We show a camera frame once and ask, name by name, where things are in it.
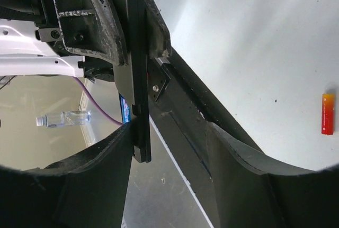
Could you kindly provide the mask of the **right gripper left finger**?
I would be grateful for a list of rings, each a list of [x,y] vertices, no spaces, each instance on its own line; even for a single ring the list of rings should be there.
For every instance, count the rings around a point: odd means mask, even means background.
[[[1,227],[120,227],[131,125],[40,169],[1,167]]]

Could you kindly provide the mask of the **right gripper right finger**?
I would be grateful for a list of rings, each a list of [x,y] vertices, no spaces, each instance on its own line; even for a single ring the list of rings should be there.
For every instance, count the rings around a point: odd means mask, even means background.
[[[338,166],[289,165],[214,123],[206,141],[222,227],[338,227]]]

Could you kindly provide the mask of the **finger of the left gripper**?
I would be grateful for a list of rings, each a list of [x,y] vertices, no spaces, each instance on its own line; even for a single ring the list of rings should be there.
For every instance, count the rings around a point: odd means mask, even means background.
[[[170,31],[154,0],[144,0],[146,10],[146,51],[152,58],[169,58],[172,54]]]

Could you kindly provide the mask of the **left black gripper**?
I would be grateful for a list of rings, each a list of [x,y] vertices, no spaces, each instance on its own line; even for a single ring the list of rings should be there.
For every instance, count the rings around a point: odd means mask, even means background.
[[[25,75],[113,81],[113,65],[126,63],[111,0],[1,0],[1,81]]]

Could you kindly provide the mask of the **black remote control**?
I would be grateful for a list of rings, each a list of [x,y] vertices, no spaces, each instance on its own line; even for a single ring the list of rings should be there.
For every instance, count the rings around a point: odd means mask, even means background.
[[[148,111],[147,52],[146,52],[146,7],[144,0],[125,0],[124,7],[128,38],[128,58],[132,86],[132,99],[127,94],[123,97],[129,102],[133,114],[132,126],[134,137],[134,158],[140,162],[151,161],[150,129]]]

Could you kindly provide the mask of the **blue AAA battery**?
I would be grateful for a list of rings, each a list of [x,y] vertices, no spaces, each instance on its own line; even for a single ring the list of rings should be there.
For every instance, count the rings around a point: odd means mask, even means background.
[[[121,94],[119,94],[119,102],[120,102],[122,123],[123,124],[129,123],[131,121],[130,107],[127,104],[125,98]]]

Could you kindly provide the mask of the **red orange AAA battery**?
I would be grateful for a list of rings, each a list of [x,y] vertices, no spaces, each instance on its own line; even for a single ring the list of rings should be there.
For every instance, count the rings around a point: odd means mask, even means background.
[[[333,135],[335,122],[335,95],[322,95],[322,134]]]

